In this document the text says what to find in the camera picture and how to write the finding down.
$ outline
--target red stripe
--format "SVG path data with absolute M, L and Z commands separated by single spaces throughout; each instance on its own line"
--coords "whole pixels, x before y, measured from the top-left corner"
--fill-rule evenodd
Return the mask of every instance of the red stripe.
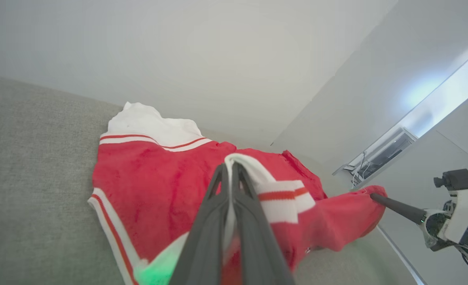
M 269 193 L 259 194 L 260 201 L 293 200 L 294 198 L 295 198 L 295 194 L 293 191 L 269 192 Z
M 190 144 L 193 144 L 197 141 L 200 141 L 201 139 L 206 139 L 206 137 L 200 137 L 199 139 L 196 139 L 194 141 L 191 141 L 191 142 L 188 142 L 186 144 L 180 144 L 179 146 L 162 146 L 160 144 L 158 144 L 158 142 L 156 141 L 156 139 L 150 137 L 150 136 L 147 136 L 147 135 L 106 135 L 104 137 L 101 137 L 100 140 L 102 139 L 120 139 L 122 137 L 147 137 L 148 139 L 152 139 L 155 141 L 155 143 L 163 148 L 181 148 L 183 146 L 189 146 Z
M 299 196 L 299 195 L 302 195 L 302 194 L 305 194 L 305 193 L 308 193 L 308 189 L 306 188 L 299 188 L 296 190 L 296 196 Z
M 199 139 L 196 139 L 194 141 L 189 142 L 188 144 L 182 144 L 181 146 L 162 146 L 163 148 L 181 148 L 182 146 L 189 146 L 190 144 L 195 143 L 196 141 L 200 141 L 201 139 L 206 139 L 206 137 L 201 137 Z
M 154 138 L 147 136 L 147 135 L 106 135 L 104 137 L 101 137 L 100 140 L 102 139 L 119 139 L 120 137 L 147 137 L 148 139 L 155 140 Z
M 123 247 L 123 244 L 121 243 L 121 238 L 118 235 L 118 232 L 116 231 L 116 228 L 111 222 L 111 219 L 109 218 L 109 215 L 107 215 L 107 211 L 104 207 L 104 204 L 102 203 L 102 200 L 100 200 L 100 197 L 96 194 L 91 195 L 93 198 L 95 198 L 99 204 L 100 208 L 102 209 L 102 213 L 104 214 L 104 218 L 107 221 L 107 224 L 109 225 L 109 228 L 111 229 L 112 234 L 114 235 L 114 239 L 116 240 L 116 243 L 118 244 L 119 251 L 121 252 L 121 256 L 123 258 L 123 261 L 125 262 L 125 266 L 127 267 L 127 271 L 130 274 L 130 278 L 132 279 L 132 283 L 134 285 L 138 285 L 136 280 L 134 279 L 134 273 L 132 270 L 132 265 L 130 264 L 129 257 L 127 256 L 127 252 L 125 251 L 125 248 Z

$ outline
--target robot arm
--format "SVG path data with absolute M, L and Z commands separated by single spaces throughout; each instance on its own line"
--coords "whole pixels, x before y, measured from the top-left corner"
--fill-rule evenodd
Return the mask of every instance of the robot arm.
M 418 209 L 378 194 L 371 198 L 417 224 L 432 251 L 454 246 L 468 265 L 468 170 L 445 172 L 434 178 L 434 184 L 445 186 L 451 196 L 443 210 Z

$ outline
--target white stripe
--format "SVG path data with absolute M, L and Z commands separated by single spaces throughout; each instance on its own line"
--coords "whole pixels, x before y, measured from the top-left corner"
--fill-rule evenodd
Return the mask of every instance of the white stripe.
M 270 224 L 274 222 L 299 223 L 294 200 L 268 200 L 260 204 Z
M 100 140 L 100 144 L 121 144 L 128 141 L 149 141 L 150 143 L 158 144 L 154 139 L 150 139 L 149 137 L 111 137 Z
M 151 137 L 151 135 L 147 135 L 145 133 L 140 133 L 140 132 L 105 132 L 102 135 L 100 135 L 100 138 L 109 137 L 111 135 L 145 135 L 147 137 Z
M 140 261 L 140 258 L 136 252 L 136 249 L 134 248 L 134 245 L 132 245 L 132 242 L 129 238 L 129 234 L 125 230 L 125 227 L 123 226 L 120 218 L 118 217 L 118 214 L 116 213 L 111 203 L 107 199 L 104 191 L 102 191 L 100 188 L 94 188 L 93 194 L 97 195 L 102 201 L 102 204 L 104 204 L 104 209 L 106 210 L 107 215 L 109 215 L 109 219 L 111 220 L 112 224 L 114 225 L 114 228 L 116 229 L 116 232 L 119 235 L 119 238 L 121 239 L 121 243 L 123 244 L 123 247 L 125 248 L 125 252 L 127 253 L 127 256 L 129 258 L 129 261 L 132 267 L 134 267 L 135 265 L 138 264 L 138 262 Z
M 154 143 L 159 145 L 154 139 L 150 139 L 149 137 L 116 137 L 116 138 L 109 138 L 109 139 L 102 139 L 100 140 L 100 144 L 122 144 L 127 143 L 129 141 L 149 141 L 150 143 Z M 164 150 L 170 152 L 183 152 L 188 151 L 198 146 L 202 146 L 203 144 L 207 144 L 210 142 L 210 139 L 201 139 L 199 141 L 194 142 L 193 144 L 189 144 L 188 146 L 180 146 L 178 148 L 165 148 L 161 146 Z
M 304 184 L 301 180 L 288 180 L 259 184 L 255 186 L 255 191 L 257 194 L 263 194 L 269 192 L 295 191 L 300 188 L 304 188 Z
M 107 241 L 109 241 L 109 245 L 111 245 L 112 254 L 114 255 L 116 264 L 118 264 L 118 269 L 121 273 L 123 281 L 125 282 L 125 285 L 134 285 L 132 283 L 130 273 L 127 270 L 127 266 L 125 265 L 125 261 L 121 256 L 121 251 L 118 248 L 118 243 L 116 243 L 116 239 L 114 238 L 114 235 L 111 232 L 109 225 L 107 224 L 106 218 L 104 217 L 104 213 L 102 212 L 102 208 L 100 207 L 99 202 L 95 198 L 91 197 L 88 199 L 88 203 L 93 207 L 93 209 L 95 209 L 97 216 L 99 217 L 100 225 L 104 230 L 104 233 L 107 237 Z
M 296 196 L 295 201 L 298 213 L 302 213 L 311 209 L 312 207 L 315 207 L 315 200 L 313 200 L 313 197 L 309 192 Z

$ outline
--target gray couch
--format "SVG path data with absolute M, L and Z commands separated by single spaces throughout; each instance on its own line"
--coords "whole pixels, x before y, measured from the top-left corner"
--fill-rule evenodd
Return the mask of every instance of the gray couch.
M 122 285 L 87 204 L 99 135 L 121 106 L 0 78 L 0 285 Z M 203 131 L 211 139 L 226 137 Z M 227 138 L 240 148 L 250 146 Z M 329 195 L 332 176 L 311 160 Z M 308 255 L 298 284 L 415 284 L 379 231 Z

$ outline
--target fabric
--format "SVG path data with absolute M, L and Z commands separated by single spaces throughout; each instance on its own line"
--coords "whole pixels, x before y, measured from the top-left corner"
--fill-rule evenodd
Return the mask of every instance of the fabric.
M 275 204 L 262 203 L 261 207 L 266 215 L 268 222 L 287 222 L 290 224 L 298 224 L 299 218 L 297 213 L 306 211 L 315 205 L 315 201 L 307 191 L 296 190 L 304 189 L 304 185 L 300 180 L 277 181 L 271 173 L 253 157 L 233 153 L 225 157 L 225 165 L 227 167 L 229 177 L 229 209 L 225 222 L 225 233 L 223 236 L 223 250 L 226 251 L 231 244 L 235 228 L 235 214 L 232 204 L 232 166 L 234 163 L 241 164 L 250 176 L 256 191 L 261 201 L 277 201 Z
M 232 153 L 253 157 L 275 181 L 294 183 L 259 193 L 292 270 L 308 247 L 338 251 L 371 231 L 384 211 L 369 198 L 386 196 L 379 186 L 327 198 L 319 178 L 289 152 L 238 150 L 203 137 L 191 120 L 164 119 L 150 106 L 127 103 L 100 137 L 89 199 L 126 284 L 136 284 L 133 269 L 141 260 L 151 263 L 190 230 L 216 166 Z M 292 207 L 295 215 L 280 211 Z M 234 254 L 223 276 L 235 281 L 238 264 Z

